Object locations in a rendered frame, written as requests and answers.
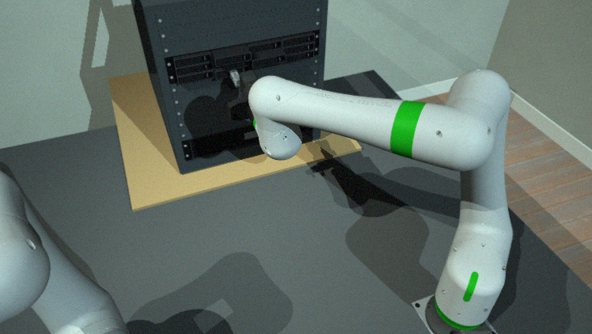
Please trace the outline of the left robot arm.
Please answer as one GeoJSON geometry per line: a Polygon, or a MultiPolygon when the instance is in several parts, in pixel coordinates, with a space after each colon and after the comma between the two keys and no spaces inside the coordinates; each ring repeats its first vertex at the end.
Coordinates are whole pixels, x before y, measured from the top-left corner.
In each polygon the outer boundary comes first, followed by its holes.
{"type": "Polygon", "coordinates": [[[0,324],[30,306],[51,334],[130,334],[112,296],[57,246],[0,171],[0,324]]]}

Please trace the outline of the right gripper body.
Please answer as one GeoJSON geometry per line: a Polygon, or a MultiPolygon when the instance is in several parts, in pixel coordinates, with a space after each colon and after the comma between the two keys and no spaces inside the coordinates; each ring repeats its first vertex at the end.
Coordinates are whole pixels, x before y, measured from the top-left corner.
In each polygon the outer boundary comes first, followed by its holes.
{"type": "Polygon", "coordinates": [[[250,119],[253,125],[254,116],[249,107],[249,91],[258,78],[253,70],[241,72],[239,78],[242,97],[228,103],[229,116],[231,120],[250,119]]]}

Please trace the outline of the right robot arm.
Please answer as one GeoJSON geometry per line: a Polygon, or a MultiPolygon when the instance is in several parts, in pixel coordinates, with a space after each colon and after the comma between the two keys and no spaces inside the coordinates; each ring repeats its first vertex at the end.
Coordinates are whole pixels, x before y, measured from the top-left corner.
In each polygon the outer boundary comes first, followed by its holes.
{"type": "Polygon", "coordinates": [[[485,69],[461,75],[445,105],[334,93],[277,76],[249,91],[260,147],[272,159],[300,150],[302,126],[460,171],[459,225],[425,310],[434,334],[493,334],[484,322],[503,289],[513,238],[504,176],[510,100],[506,80],[485,69]]]}

